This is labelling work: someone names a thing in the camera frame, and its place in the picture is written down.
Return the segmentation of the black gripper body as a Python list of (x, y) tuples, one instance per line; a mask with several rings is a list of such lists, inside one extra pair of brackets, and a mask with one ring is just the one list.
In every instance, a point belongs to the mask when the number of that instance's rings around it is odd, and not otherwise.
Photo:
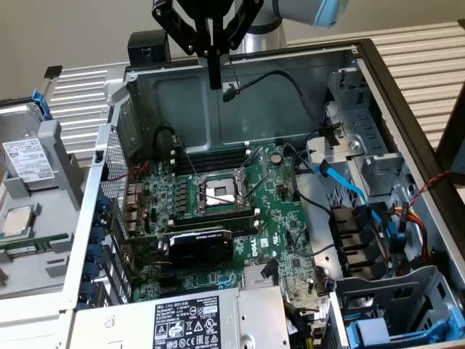
[(233, 1), (222, 0), (178, 0), (177, 2), (190, 18), (224, 17), (233, 5)]

